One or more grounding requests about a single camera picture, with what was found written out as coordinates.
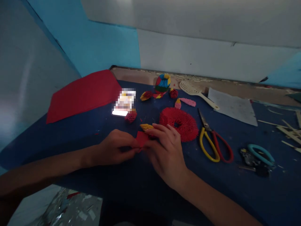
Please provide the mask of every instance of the white paper sheet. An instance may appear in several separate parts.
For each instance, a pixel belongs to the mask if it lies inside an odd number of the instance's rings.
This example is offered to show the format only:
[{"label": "white paper sheet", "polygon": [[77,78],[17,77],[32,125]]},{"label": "white paper sheet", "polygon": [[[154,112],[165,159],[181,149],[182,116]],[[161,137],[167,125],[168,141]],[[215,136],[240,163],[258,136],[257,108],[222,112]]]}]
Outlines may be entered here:
[{"label": "white paper sheet", "polygon": [[212,88],[209,88],[208,98],[219,106],[220,110],[217,112],[250,125],[258,126],[250,100],[231,96]]},{"label": "white paper sheet", "polygon": [[95,213],[93,212],[93,210],[90,209],[88,213],[91,216],[92,220],[94,220],[96,216],[95,216]]}]

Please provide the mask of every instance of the right hand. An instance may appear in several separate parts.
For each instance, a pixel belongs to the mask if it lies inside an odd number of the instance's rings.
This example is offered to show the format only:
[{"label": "right hand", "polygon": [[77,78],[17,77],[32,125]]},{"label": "right hand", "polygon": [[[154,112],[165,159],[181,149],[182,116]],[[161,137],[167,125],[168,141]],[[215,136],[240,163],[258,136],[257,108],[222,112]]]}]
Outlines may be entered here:
[{"label": "right hand", "polygon": [[168,186],[178,191],[185,185],[190,172],[185,165],[181,136],[170,125],[166,128],[154,123],[153,127],[154,129],[148,129],[145,133],[158,137],[161,144],[157,141],[147,141],[143,150],[159,176]]}]

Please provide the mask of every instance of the phone screen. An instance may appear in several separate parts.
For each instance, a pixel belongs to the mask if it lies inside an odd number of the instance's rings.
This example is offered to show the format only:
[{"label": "phone screen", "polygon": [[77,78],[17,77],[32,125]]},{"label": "phone screen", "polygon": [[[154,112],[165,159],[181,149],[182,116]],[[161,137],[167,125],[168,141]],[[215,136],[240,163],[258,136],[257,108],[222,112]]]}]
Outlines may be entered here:
[{"label": "phone screen", "polygon": [[117,116],[126,116],[128,112],[135,109],[136,90],[125,88],[121,90],[118,100],[112,109],[112,114]]}]

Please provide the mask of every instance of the multicolored origami piece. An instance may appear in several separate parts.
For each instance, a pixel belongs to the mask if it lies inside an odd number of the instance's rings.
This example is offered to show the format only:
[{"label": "multicolored origami piece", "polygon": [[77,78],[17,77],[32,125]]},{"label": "multicolored origami piece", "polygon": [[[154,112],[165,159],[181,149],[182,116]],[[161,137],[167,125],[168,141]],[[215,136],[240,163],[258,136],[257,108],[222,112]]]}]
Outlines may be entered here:
[{"label": "multicolored origami piece", "polygon": [[153,93],[151,91],[145,91],[141,97],[140,100],[145,101],[148,100],[149,98],[151,98],[153,96]]},{"label": "multicolored origami piece", "polygon": [[178,97],[178,91],[174,88],[170,88],[169,95],[171,98],[175,99]]},{"label": "multicolored origami piece", "polygon": [[176,102],[175,102],[175,108],[181,109],[181,101],[180,101],[179,98],[178,98],[178,99],[176,100]]},{"label": "multicolored origami piece", "polygon": [[153,94],[153,98],[160,99],[164,94]]},{"label": "multicolored origami piece", "polygon": [[164,95],[170,86],[170,75],[169,74],[161,74],[157,78],[155,90],[156,93]]},{"label": "multicolored origami piece", "polygon": [[184,103],[195,107],[197,103],[194,100],[186,99],[186,98],[180,98],[180,101],[183,101]]}]

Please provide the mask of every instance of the finger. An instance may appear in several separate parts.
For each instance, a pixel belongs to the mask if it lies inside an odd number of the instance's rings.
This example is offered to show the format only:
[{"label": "finger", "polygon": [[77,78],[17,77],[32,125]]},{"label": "finger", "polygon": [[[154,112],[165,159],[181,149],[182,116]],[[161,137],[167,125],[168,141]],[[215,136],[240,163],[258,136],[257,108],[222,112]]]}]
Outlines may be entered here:
[{"label": "finger", "polygon": [[129,139],[132,141],[132,144],[130,145],[132,148],[139,148],[140,144],[138,143],[138,141],[136,140],[136,138],[134,138],[132,135],[130,135],[127,132],[123,132],[123,131],[119,131],[119,136],[125,139]]},{"label": "finger", "polygon": [[181,135],[179,134],[179,132],[174,127],[172,127],[169,124],[167,124],[167,127],[172,131],[172,133],[175,136],[176,140],[181,140]]},{"label": "finger", "polygon": [[173,132],[170,129],[166,128],[163,125],[159,125],[159,124],[155,124],[155,123],[153,123],[153,127],[155,129],[158,129],[158,130],[161,130],[161,131],[165,132],[168,135],[171,143],[174,144],[174,142],[175,142],[175,136],[174,136]]},{"label": "finger", "polygon": [[158,137],[161,144],[164,146],[164,148],[166,150],[171,150],[171,148],[173,147],[173,144],[170,141],[169,136],[165,132],[157,130],[157,129],[148,129],[145,131],[145,133],[154,135],[155,137]]},{"label": "finger", "polygon": [[163,156],[166,153],[165,148],[154,140],[146,141],[142,149],[151,149],[156,154],[159,160],[163,160]]},{"label": "finger", "polygon": [[130,139],[124,137],[117,137],[113,140],[113,145],[116,148],[130,146],[132,148],[139,148],[140,145],[138,141],[131,137]]},{"label": "finger", "polygon": [[153,165],[157,174],[161,175],[163,170],[159,164],[159,160],[157,159],[155,153],[149,148],[145,149],[144,152],[146,153],[148,159],[150,160],[151,164]]},{"label": "finger", "polygon": [[138,150],[139,150],[139,148],[134,148],[134,149],[126,151],[126,152],[120,152],[116,156],[116,162],[117,163],[122,163],[124,161],[129,160],[129,159],[132,159],[136,155]]}]

